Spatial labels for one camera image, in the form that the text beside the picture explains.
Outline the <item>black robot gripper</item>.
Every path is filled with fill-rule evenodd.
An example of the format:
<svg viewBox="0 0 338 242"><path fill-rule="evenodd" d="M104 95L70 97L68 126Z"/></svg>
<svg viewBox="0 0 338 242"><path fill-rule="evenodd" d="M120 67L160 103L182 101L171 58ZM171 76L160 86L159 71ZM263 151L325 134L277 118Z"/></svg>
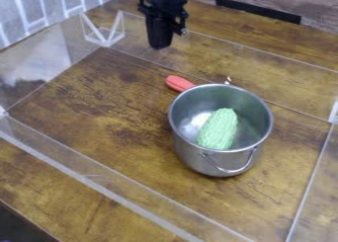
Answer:
<svg viewBox="0 0 338 242"><path fill-rule="evenodd" d="M139 0L138 10L146 16L148 43L154 49L171 45L172 33L186 33L187 0Z"/></svg>

